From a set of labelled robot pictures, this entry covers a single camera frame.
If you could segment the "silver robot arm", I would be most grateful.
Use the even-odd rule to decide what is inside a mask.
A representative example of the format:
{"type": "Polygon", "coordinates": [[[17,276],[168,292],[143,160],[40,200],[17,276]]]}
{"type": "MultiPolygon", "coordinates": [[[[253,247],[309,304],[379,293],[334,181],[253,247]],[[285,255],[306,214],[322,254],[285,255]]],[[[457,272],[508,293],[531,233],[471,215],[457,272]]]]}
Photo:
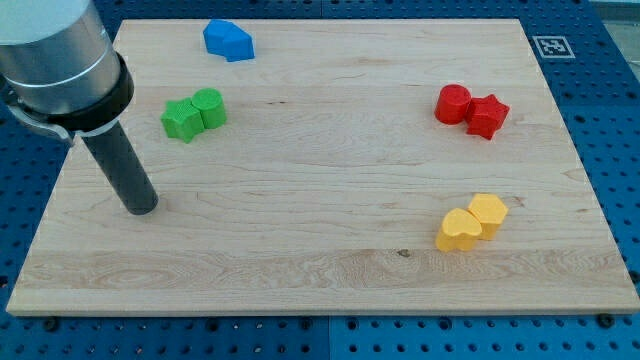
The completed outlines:
{"type": "Polygon", "coordinates": [[[91,0],[1,0],[1,102],[71,144],[117,123],[133,80],[91,0]]]}

